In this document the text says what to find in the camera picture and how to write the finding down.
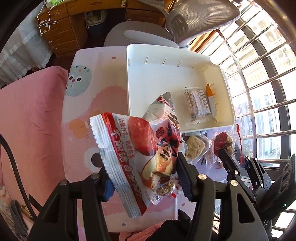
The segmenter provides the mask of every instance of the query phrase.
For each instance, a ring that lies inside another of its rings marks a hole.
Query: mesh chair back
[[[221,28],[240,17],[228,0],[179,0],[166,19],[166,27],[179,47],[197,36]]]

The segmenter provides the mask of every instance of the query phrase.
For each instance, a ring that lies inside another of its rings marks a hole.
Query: white curtain
[[[38,5],[17,27],[0,53],[0,88],[23,77],[33,67],[44,68],[52,55],[47,41],[40,36],[36,16]]]

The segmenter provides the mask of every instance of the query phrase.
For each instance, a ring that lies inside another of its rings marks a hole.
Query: blue cartoon character
[[[84,93],[91,82],[91,70],[83,65],[71,67],[65,95],[78,96]]]

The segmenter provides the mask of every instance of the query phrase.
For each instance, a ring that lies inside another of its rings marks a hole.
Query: wooden desk
[[[167,9],[173,1],[165,0]],[[161,26],[165,22],[165,16],[161,11],[138,0],[65,0],[50,11],[51,20],[58,23],[51,24],[50,30],[42,35],[57,57],[74,55],[77,50],[84,47],[87,40],[84,12],[115,8],[126,9],[126,21],[149,22]],[[49,19],[48,11],[46,7],[43,9],[39,15],[40,21]],[[42,26],[41,32],[48,29]]]

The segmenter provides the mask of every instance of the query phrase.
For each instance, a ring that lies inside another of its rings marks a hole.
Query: black hose
[[[13,173],[15,174],[15,179],[17,180],[17,184],[19,186],[19,189],[20,189],[20,193],[22,194],[22,197],[25,201],[25,204],[29,210],[29,213],[31,214],[32,216],[32,219],[33,221],[36,220],[37,216],[29,202],[29,199],[26,195],[26,192],[25,192],[25,189],[24,189],[24,186],[22,185],[22,180],[20,178],[20,174],[18,172],[18,169],[17,169],[17,165],[15,163],[15,158],[13,157],[13,154],[12,154],[12,151],[8,145],[8,143],[6,142],[6,140],[4,139],[4,137],[0,134],[0,144],[3,146],[3,148],[5,149],[7,155],[8,155],[8,158],[10,160],[10,163],[11,163],[11,166],[12,166],[12,169],[13,169]]]

